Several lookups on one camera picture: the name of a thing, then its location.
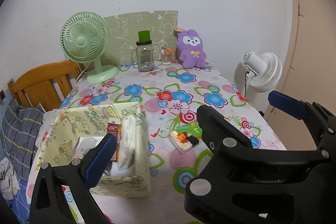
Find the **wooden bed headboard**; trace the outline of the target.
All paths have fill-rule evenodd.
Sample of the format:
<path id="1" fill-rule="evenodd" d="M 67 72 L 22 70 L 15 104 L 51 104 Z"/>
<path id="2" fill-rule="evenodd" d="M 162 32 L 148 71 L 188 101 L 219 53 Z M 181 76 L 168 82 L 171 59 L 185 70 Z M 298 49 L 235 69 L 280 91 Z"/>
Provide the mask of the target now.
<path id="1" fill-rule="evenodd" d="M 22 106 L 42 105 L 49 111 L 60 107 L 61 98 L 66 98 L 73 88 L 71 77 L 79 77 L 82 69 L 84 65 L 69 60 L 49 63 L 29 70 L 7 85 Z"/>

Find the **green cup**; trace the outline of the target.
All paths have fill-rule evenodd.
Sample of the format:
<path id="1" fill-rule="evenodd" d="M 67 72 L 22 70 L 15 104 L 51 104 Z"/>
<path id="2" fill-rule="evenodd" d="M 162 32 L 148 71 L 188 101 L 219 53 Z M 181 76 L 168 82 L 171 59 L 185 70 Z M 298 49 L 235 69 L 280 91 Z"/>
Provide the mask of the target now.
<path id="1" fill-rule="evenodd" d="M 149 30 L 139 31 L 138 32 L 138 41 L 140 43 L 146 43 L 146 42 L 151 41 L 150 31 Z"/>

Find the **grey plaid pillow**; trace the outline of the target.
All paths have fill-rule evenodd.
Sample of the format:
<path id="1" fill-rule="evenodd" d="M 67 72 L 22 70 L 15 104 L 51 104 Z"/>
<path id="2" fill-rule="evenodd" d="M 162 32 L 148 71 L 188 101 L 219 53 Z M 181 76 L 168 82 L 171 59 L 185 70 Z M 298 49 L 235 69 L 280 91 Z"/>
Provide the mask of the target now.
<path id="1" fill-rule="evenodd" d="M 1 142 L 16 174 L 27 181 L 37 152 L 35 142 L 43 122 L 43 110 L 24 107 L 12 99 L 2 118 Z"/>

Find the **crumpled white cloth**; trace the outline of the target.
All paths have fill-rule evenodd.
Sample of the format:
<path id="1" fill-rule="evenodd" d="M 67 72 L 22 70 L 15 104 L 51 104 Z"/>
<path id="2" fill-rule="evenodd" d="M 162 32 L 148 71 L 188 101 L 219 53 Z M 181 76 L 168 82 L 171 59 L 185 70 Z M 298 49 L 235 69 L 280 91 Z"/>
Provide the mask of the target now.
<path id="1" fill-rule="evenodd" d="M 11 201 L 20 190 L 19 182 L 13 165 L 7 157 L 0 163 L 1 193 L 5 200 Z"/>

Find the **glass mason jar mug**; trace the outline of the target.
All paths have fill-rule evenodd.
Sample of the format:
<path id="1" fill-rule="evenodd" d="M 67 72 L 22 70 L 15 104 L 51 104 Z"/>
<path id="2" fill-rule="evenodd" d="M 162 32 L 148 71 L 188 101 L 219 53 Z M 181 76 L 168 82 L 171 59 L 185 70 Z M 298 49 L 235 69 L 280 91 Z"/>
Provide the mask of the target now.
<path id="1" fill-rule="evenodd" d="M 150 72 L 154 69 L 151 40 L 148 42 L 136 42 L 136 48 L 131 52 L 131 62 L 140 72 Z"/>

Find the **floral tablecloth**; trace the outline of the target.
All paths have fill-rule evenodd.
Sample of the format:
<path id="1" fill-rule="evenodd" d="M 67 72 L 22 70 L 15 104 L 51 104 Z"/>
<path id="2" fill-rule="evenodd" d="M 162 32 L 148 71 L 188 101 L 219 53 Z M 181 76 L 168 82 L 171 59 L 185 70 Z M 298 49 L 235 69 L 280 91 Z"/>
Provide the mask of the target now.
<path id="1" fill-rule="evenodd" d="M 187 182 L 211 158 L 204 143 L 185 154 L 171 144 L 169 135 L 184 124 L 197 121 L 203 104 L 220 112 L 255 148 L 284 149 L 271 127 L 223 75 L 211 66 L 184 69 L 179 64 L 156 65 L 141 73 L 131 65 L 120 67 L 116 77 L 97 84 L 80 80 L 56 110 L 113 103 L 140 103 L 149 134 L 151 192 L 147 197 L 94 194 L 113 223 L 194 223 L 185 212 Z M 38 170 L 30 170 L 26 196 L 31 198 Z"/>

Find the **purple plush bunny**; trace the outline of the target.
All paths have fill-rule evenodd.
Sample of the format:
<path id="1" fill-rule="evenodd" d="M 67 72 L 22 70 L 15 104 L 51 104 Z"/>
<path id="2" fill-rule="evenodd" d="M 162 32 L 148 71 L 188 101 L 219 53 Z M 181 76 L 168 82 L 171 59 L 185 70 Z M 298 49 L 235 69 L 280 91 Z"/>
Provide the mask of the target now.
<path id="1" fill-rule="evenodd" d="M 177 34 L 178 59 L 185 69 L 205 68 L 206 54 L 203 42 L 195 30 L 184 30 Z"/>

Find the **yellow fabric storage box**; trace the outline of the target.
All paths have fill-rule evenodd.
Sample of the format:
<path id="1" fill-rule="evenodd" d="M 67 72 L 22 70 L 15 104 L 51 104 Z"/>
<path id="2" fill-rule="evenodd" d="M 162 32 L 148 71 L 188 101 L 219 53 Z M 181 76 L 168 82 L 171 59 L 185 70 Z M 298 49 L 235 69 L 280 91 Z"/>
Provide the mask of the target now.
<path id="1" fill-rule="evenodd" d="M 145 112 L 140 103 L 113 103 L 61 109 L 50 124 L 38 148 L 32 170 L 44 162 L 52 166 L 67 165 L 75 153 L 80 137 L 105 136 L 109 118 L 135 118 L 134 174 L 103 176 L 91 193 L 116 197 L 146 197 L 150 195 L 149 134 Z"/>

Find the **green packet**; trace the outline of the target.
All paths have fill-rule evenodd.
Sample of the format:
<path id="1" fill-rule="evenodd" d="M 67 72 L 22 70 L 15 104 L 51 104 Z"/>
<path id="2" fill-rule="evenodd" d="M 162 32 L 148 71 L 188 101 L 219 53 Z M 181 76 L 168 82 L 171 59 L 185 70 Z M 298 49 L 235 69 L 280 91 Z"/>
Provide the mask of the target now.
<path id="1" fill-rule="evenodd" d="M 198 123 L 195 121 L 179 126 L 175 129 L 175 131 L 179 134 L 185 133 L 187 134 L 187 136 L 192 135 L 198 140 L 201 140 L 202 138 L 202 129 L 199 127 Z"/>

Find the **red white carton pack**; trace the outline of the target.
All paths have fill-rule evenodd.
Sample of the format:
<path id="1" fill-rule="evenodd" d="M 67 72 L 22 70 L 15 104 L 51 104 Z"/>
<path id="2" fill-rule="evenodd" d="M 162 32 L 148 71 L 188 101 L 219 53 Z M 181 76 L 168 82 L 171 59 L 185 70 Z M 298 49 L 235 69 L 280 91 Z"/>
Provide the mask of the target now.
<path id="1" fill-rule="evenodd" d="M 117 161 L 118 158 L 118 147 L 120 143 L 121 136 L 121 120 L 119 118 L 109 118 L 107 123 L 107 132 L 114 135 L 116 138 L 116 149 L 111 158 L 112 161 Z"/>

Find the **green desk fan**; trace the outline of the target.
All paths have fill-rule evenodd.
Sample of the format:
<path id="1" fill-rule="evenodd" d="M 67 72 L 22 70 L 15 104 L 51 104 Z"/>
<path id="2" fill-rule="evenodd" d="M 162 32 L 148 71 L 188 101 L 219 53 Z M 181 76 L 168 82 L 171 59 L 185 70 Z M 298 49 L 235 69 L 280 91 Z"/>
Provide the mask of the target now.
<path id="1" fill-rule="evenodd" d="M 109 38 L 105 20 L 94 12 L 78 12 L 63 25 L 60 32 L 60 46 L 63 53 L 78 64 L 94 64 L 87 75 L 87 82 L 96 84 L 114 78 L 118 69 L 114 65 L 102 65 Z"/>

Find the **beige patterned board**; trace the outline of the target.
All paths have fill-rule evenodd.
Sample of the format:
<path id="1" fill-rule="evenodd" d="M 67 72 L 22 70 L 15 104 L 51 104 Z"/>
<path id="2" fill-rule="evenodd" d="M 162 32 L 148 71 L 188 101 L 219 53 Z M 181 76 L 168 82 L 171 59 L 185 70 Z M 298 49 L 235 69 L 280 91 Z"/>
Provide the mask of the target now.
<path id="1" fill-rule="evenodd" d="M 103 65 L 125 65 L 131 63 L 131 52 L 136 48 L 138 33 L 149 31 L 154 60 L 158 61 L 161 48 L 174 50 L 177 38 L 174 27 L 178 25 L 177 11 L 133 12 L 105 17 L 109 37 L 104 53 Z"/>

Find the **small toothpick jar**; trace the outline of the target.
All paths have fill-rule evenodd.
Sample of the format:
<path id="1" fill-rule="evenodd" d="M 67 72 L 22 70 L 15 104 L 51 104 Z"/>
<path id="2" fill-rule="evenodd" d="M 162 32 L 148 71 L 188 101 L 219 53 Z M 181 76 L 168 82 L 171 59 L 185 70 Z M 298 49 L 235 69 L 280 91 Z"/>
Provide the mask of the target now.
<path id="1" fill-rule="evenodd" d="M 175 50 L 171 50 L 169 48 L 161 48 L 161 64 L 170 65 L 172 63 L 174 54 Z"/>

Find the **white standing fan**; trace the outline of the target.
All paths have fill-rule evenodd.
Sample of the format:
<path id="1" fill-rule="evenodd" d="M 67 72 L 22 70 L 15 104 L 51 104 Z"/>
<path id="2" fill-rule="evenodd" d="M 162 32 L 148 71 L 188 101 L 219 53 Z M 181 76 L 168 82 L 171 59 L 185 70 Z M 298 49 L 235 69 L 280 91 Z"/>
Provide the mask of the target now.
<path id="1" fill-rule="evenodd" d="M 278 84 L 282 75 L 282 62 L 274 53 L 265 52 L 259 56 L 253 51 L 247 51 L 241 61 L 248 68 L 247 86 L 255 92 L 268 92 Z"/>

